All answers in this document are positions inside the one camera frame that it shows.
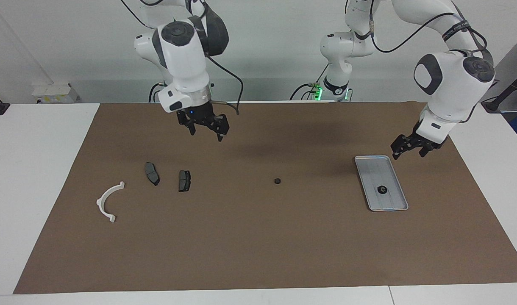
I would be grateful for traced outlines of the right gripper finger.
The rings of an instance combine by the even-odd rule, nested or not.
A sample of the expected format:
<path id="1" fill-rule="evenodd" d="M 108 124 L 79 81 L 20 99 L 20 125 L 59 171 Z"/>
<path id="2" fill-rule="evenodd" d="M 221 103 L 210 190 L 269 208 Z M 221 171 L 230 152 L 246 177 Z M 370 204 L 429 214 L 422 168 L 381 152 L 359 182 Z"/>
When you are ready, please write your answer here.
<path id="1" fill-rule="evenodd" d="M 214 131 L 219 142 L 223 141 L 229 131 L 229 122 L 225 114 L 210 117 L 210 130 Z"/>
<path id="2" fill-rule="evenodd" d="M 191 136 L 193 136 L 196 133 L 196 120 L 187 118 L 186 112 L 177 111 L 177 118 L 178 123 L 182 126 L 185 126 L 189 130 Z"/>

